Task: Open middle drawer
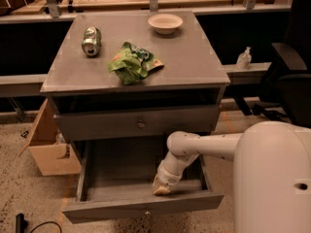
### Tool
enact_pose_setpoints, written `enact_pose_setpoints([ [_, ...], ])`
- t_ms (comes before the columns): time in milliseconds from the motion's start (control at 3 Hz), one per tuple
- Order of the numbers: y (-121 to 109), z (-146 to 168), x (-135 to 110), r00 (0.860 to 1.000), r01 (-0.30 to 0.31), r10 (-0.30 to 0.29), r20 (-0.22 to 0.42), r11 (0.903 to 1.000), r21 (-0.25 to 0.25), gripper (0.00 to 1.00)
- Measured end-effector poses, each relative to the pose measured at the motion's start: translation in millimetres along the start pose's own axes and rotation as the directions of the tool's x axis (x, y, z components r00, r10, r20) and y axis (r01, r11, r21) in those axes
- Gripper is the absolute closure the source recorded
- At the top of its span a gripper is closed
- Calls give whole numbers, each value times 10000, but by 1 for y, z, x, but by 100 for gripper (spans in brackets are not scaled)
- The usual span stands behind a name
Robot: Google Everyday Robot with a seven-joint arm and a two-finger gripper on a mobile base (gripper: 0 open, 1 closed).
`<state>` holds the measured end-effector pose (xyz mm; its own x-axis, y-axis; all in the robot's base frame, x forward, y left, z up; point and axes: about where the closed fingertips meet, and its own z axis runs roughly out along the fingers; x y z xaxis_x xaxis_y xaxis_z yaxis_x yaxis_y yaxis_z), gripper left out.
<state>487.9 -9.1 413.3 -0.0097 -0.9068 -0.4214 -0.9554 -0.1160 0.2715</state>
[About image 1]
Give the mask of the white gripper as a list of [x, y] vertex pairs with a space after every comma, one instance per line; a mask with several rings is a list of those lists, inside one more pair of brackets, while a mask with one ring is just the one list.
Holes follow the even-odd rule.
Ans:
[[169, 194], [171, 187], [181, 180], [184, 170], [197, 157], [197, 154], [175, 155], [169, 151], [157, 168], [153, 181], [153, 195], [162, 196]]

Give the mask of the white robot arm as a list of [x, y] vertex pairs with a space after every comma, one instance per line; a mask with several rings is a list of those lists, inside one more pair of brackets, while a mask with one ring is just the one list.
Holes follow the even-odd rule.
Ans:
[[169, 135], [153, 194], [168, 194], [200, 155], [233, 162], [234, 233], [311, 233], [311, 130], [264, 121], [243, 133]]

